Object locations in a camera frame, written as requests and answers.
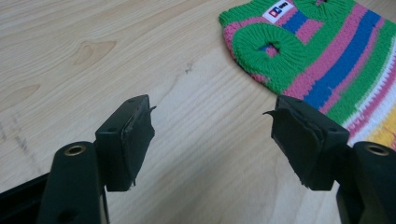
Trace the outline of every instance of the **logo on tag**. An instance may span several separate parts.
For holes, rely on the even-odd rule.
[[[271,6],[268,10],[266,10],[264,14],[262,14],[262,16],[271,23],[275,23],[293,7],[294,5],[292,5],[291,3],[285,0],[281,0]]]

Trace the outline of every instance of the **green knitted circle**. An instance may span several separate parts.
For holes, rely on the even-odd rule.
[[[317,5],[317,0],[294,0],[294,4],[305,16],[318,21],[344,21],[353,1],[327,0]]]
[[[278,50],[273,58],[262,51],[262,47],[267,45]],[[294,34],[272,24],[254,23],[238,30],[233,37],[233,53],[246,71],[266,75],[273,84],[292,81],[304,71],[303,43]]]

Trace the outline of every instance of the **knitted hat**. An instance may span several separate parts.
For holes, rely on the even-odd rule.
[[[396,25],[351,0],[253,0],[219,21],[235,61],[276,94],[396,148]]]

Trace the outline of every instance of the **blue stripe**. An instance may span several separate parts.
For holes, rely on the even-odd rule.
[[[302,12],[297,11],[282,27],[295,34],[307,20]]]
[[[312,90],[304,98],[306,102],[317,109],[326,103],[332,95],[332,90],[346,78],[364,52],[369,42],[370,35],[379,20],[380,17],[372,11],[368,11],[363,16],[359,23],[358,30],[354,34],[346,50],[324,77],[315,83]]]

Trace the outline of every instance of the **wooden table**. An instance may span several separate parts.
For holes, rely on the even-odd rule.
[[[247,1],[0,2],[0,192],[148,94],[156,136],[112,223],[337,223],[270,137],[276,96],[230,57],[218,15]],[[394,0],[360,0],[396,21]]]

